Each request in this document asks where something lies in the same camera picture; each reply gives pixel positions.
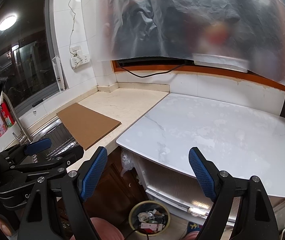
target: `faucet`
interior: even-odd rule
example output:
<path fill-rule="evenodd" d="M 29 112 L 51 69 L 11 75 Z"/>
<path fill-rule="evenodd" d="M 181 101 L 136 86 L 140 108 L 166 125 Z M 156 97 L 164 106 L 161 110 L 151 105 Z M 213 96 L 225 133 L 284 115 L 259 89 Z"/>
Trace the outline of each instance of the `faucet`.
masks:
<path fill-rule="evenodd" d="M 27 129 L 22 125 L 22 123 L 21 123 L 19 117 L 17 116 L 17 113 L 16 113 L 15 109 L 14 109 L 13 106 L 12 106 L 12 103 L 10 102 L 9 97 L 8 97 L 4 92 L 2 92 L 2 94 L 3 94 L 4 100 L 6 101 L 8 107 L 9 107 L 9 109 L 10 109 L 10 112 L 12 113 L 12 115 L 13 115 L 15 121 L 17 122 L 17 124 L 18 124 L 18 126 L 19 126 L 19 128 L 20 128 L 21 137 L 18 138 L 18 137 L 15 135 L 15 133 L 12 133 L 12 134 L 13 134 L 13 135 L 15 136 L 15 138 L 19 141 L 20 145 L 23 145 L 23 144 L 25 144 L 25 143 L 27 143 L 27 142 L 31 143 L 31 142 L 32 142 L 32 137 L 31 137 L 31 135 L 28 133 Z"/>

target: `cable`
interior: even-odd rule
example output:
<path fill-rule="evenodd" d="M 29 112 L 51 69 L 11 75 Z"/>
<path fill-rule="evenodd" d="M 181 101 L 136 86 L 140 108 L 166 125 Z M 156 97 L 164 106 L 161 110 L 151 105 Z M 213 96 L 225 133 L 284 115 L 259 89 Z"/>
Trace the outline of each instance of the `cable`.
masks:
<path fill-rule="evenodd" d="M 128 240 L 128 237 L 129 236 L 131 236 L 132 235 L 132 233 L 134 233 L 135 231 L 138 231 L 139 229 L 135 229 L 135 230 L 133 230 L 133 231 L 131 231 L 130 233 L 129 233 L 129 235 L 127 235 L 126 236 L 126 238 L 124 239 L 124 240 Z M 149 240 L 149 236 L 148 236 L 148 234 L 147 233 L 143 233 L 143 234 L 146 234 L 146 236 L 147 236 L 147 240 Z"/>
<path fill-rule="evenodd" d="M 70 54 L 72 54 L 74 57 L 77 57 L 77 58 L 79 58 L 79 59 L 81 60 L 81 58 L 80 58 L 77 54 L 74 54 L 74 53 L 72 53 L 72 52 L 70 51 L 70 47 L 71 47 L 71 36 L 72 36 L 72 34 L 73 34 L 73 32 L 74 32 L 75 17 L 76 17 L 76 13 L 75 13 L 74 10 L 71 8 L 70 2 L 71 2 L 71 0 L 69 0 L 68 7 L 70 8 L 70 10 L 72 11 L 72 13 L 74 14 L 74 17 L 73 17 L 73 19 L 72 19 L 72 20 L 73 20 L 72 31 L 71 31 L 71 34 L 70 34 L 70 37 L 69 37 L 69 52 L 70 52 Z"/>
<path fill-rule="evenodd" d="M 168 70 L 168 71 L 160 72 L 160 73 L 153 73 L 153 74 L 146 75 L 146 76 L 139 76 L 139 75 L 136 75 L 135 73 L 132 73 L 131 71 L 129 71 L 128 69 L 125 69 L 124 67 L 120 67 L 120 68 L 123 69 L 123 70 L 126 70 L 127 72 L 129 72 L 130 74 L 132 74 L 132 75 L 134 75 L 134 76 L 136 76 L 136 77 L 144 78 L 144 77 L 151 77 L 151 76 L 160 75 L 160 74 L 167 74 L 167 73 L 169 73 L 169 72 L 171 72 L 171 71 L 173 71 L 173 70 L 175 70 L 175 69 L 177 69 L 177 68 L 179 68 L 179 67 L 182 67 L 182 66 L 185 66 L 185 65 L 188 65 L 188 64 L 189 64 L 189 63 L 184 63 L 184 64 L 181 64 L 181 65 L 179 65 L 179 66 L 176 66 L 176 67 L 174 67 L 174 68 L 172 68 L 172 69 L 170 69 L 170 70 Z"/>

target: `trash can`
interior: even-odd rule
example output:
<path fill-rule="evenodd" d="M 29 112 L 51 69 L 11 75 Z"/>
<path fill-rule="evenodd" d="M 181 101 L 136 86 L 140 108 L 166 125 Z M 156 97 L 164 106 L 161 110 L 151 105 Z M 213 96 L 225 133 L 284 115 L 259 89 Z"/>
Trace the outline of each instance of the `trash can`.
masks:
<path fill-rule="evenodd" d="M 140 229 L 141 223 L 138 219 L 138 214 L 139 213 L 144 213 L 147 211 L 153 212 L 154 210 L 157 210 L 159 213 L 164 214 L 163 216 L 163 228 L 162 230 L 156 232 L 156 233 L 148 233 L 148 236 L 157 236 L 159 234 L 161 234 L 162 232 L 164 232 L 170 223 L 170 213 L 167 209 L 167 207 L 165 207 L 164 205 L 156 202 L 156 201 L 152 201 L 152 200 L 147 200 L 147 201 L 143 201 L 138 203 L 137 205 L 135 205 L 132 210 L 129 213 L 129 224 L 130 227 L 132 228 L 132 230 L 135 229 Z M 142 236 L 146 236 L 146 234 L 143 233 L 143 229 L 139 231 L 136 231 L 136 233 L 142 235 Z"/>

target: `person's hand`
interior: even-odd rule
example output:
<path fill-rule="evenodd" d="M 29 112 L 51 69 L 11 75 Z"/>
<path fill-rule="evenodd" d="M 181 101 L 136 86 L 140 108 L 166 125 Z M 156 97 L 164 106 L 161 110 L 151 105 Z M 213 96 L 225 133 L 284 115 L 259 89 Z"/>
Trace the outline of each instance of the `person's hand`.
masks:
<path fill-rule="evenodd" d="M 1 219 L 0 219 L 0 229 L 5 236 L 12 236 L 12 232 L 10 231 L 9 227 Z"/>

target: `blue grip pad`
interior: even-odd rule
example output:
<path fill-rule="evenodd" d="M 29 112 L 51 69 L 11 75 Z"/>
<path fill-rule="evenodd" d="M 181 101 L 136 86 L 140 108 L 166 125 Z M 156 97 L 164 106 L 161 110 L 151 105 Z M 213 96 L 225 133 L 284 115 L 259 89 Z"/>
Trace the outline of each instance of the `blue grip pad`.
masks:
<path fill-rule="evenodd" d="M 32 156 L 51 147 L 51 140 L 49 138 L 42 139 L 40 141 L 31 143 L 27 145 L 24 153 L 26 155 Z"/>
<path fill-rule="evenodd" d="M 189 151 L 189 163 L 196 175 L 201 189 L 204 192 L 204 195 L 211 200 L 215 199 L 215 182 L 205 168 L 204 164 L 199 159 L 194 149 L 190 149 Z"/>
<path fill-rule="evenodd" d="M 106 163 L 107 150 L 103 147 L 83 180 L 80 194 L 83 201 L 92 196 Z"/>

